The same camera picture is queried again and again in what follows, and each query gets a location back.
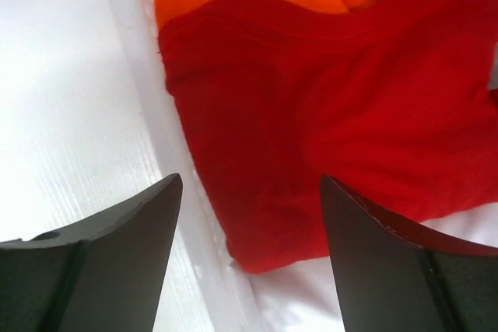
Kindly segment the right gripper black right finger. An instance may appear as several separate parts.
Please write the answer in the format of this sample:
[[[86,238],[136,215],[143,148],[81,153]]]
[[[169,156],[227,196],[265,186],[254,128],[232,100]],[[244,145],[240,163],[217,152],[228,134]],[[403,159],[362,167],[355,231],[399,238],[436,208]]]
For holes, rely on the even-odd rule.
[[[497,250],[389,211],[331,176],[320,199],[347,331],[495,331]]]

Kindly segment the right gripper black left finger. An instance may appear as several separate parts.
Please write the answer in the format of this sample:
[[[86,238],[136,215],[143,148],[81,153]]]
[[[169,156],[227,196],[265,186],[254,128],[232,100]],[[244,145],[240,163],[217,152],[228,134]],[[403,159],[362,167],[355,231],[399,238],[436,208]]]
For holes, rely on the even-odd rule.
[[[29,241],[1,245],[3,331],[151,331],[183,191],[172,174]]]

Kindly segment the red t-shirt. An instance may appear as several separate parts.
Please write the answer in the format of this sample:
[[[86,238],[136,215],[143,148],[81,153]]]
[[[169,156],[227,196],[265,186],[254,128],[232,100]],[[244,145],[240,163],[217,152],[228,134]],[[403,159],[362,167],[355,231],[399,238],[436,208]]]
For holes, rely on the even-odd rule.
[[[333,176],[424,222],[497,200],[497,0],[156,0],[195,171],[239,267],[328,255]]]

